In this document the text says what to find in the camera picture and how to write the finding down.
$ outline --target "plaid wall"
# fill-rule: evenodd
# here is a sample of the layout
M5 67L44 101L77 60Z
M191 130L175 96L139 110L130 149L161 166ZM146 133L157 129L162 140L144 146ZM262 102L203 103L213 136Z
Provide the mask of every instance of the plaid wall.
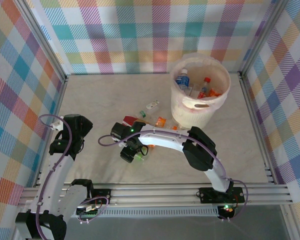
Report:
M29 187L62 82L13 0L0 0L0 240L8 238L24 187Z
M250 93L280 183L300 219L300 0L290 0L248 73Z
M166 73L183 54L193 52L212 56L229 71L237 71L275 1L28 0L28 3L68 73L138 74Z

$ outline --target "white floor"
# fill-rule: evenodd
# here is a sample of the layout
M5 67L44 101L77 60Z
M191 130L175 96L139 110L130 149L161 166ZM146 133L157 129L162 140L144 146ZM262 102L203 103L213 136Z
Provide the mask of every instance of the white floor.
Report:
M183 153L176 150L156 146L145 162L129 164L120 158L119 146L98 145L98 138L110 134L115 122L121 123L124 116L133 116L153 100L161 104L154 117L170 119L170 96L168 74L71 76L59 115L81 114L93 122L93 129L66 182L84 178L94 183L209 183L205 174L190 167ZM267 182L236 74L231 74L227 100L203 131L215 142L229 177L246 183Z

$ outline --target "white bucket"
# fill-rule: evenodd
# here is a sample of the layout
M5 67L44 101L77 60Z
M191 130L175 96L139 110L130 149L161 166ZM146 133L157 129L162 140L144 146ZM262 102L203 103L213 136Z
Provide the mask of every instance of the white bucket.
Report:
M211 79L211 88L222 91L222 95L195 99L181 91L176 78L182 69L188 70L190 83L202 83L204 78ZM230 75L228 71L210 56L200 53L185 54L178 60L170 71L171 81L171 113L173 119L182 128L192 126L203 128L215 111L225 102L230 89Z

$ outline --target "plastic bucket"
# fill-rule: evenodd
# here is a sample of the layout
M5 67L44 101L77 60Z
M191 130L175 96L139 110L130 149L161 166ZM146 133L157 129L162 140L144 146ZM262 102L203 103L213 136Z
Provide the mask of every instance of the plastic bucket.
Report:
M202 83L205 77L211 79L210 86L217 88L222 95L195 99L181 91L176 78L182 69L188 70L190 83ZM192 126L203 128L217 109L225 102L230 89L231 79L228 71L210 56L200 53L185 54L170 71L171 113L180 127L190 129Z

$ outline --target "clear plastic bottle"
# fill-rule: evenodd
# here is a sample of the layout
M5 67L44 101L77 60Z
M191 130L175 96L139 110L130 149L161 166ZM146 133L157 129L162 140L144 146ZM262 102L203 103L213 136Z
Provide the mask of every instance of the clear plastic bottle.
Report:
M203 87L201 89L201 91L207 95L210 91L210 81L211 79L209 77L206 77L203 81Z
M179 88L182 91L188 90L189 87L189 77L188 77L188 70L187 69L182 69L181 74L177 76L175 82L178 84Z
M149 103L147 106L145 106L145 109L139 111L135 116L138 119L144 119L145 117L154 114L159 110L159 103L160 102L158 100Z

